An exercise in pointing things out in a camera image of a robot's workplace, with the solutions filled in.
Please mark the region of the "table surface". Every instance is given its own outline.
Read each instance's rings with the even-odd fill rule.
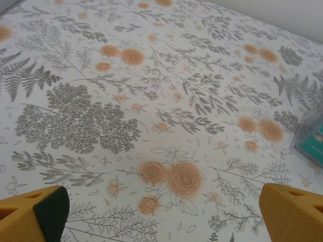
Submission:
[[[323,193],[318,43],[201,0],[27,0],[0,42],[0,198],[65,186],[63,242],[270,241],[265,183]]]

